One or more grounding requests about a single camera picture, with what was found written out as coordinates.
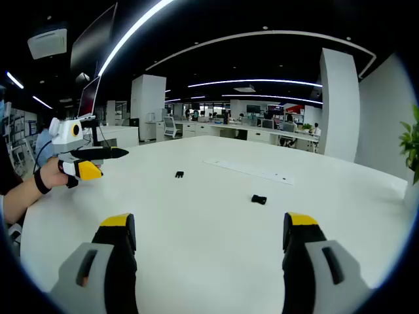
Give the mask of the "person's left hand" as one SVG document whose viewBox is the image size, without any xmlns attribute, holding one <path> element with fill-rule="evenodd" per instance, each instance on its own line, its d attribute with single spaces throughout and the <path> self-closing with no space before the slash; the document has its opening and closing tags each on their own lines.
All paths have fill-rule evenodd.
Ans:
<svg viewBox="0 0 419 314">
<path fill-rule="evenodd" d="M 59 170 L 58 161 L 59 159 L 57 157 L 50 158 L 40 170 L 43 184 L 48 189 L 56 186 L 65 186 L 68 183 L 69 177 Z"/>
</svg>

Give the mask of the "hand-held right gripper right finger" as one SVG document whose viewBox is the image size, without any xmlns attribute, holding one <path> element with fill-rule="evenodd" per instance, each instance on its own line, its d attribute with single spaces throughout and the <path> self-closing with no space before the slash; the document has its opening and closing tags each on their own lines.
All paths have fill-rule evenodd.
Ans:
<svg viewBox="0 0 419 314">
<path fill-rule="evenodd" d="M 283 253 L 284 313 L 355 313 L 372 294 L 359 262 L 308 215 L 284 215 Z"/>
</svg>

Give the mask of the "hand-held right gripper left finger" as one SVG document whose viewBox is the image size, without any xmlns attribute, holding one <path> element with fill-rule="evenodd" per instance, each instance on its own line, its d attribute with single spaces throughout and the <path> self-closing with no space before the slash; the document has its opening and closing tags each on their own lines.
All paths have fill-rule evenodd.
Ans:
<svg viewBox="0 0 419 314">
<path fill-rule="evenodd" d="M 48 296 L 64 313 L 137 313 L 134 215 L 105 219 L 62 263 Z"/>
</svg>

